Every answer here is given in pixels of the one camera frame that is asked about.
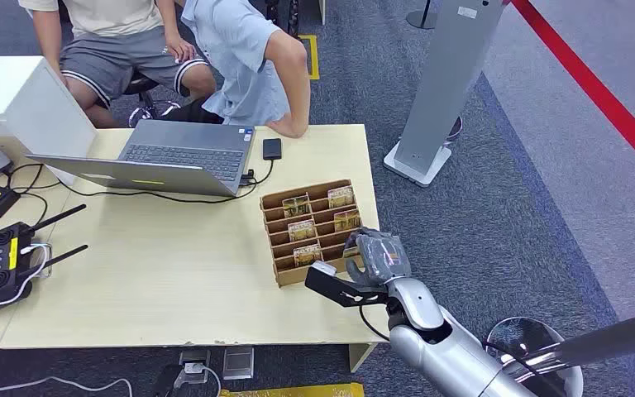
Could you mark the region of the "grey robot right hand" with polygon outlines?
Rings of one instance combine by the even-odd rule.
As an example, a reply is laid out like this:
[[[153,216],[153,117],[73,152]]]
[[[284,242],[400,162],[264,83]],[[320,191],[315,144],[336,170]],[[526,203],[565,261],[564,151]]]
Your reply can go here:
[[[362,227],[351,233],[345,248],[356,248],[362,259],[364,270],[355,260],[346,259],[346,271],[358,285],[381,286],[392,279],[412,275],[411,265],[399,236]]]

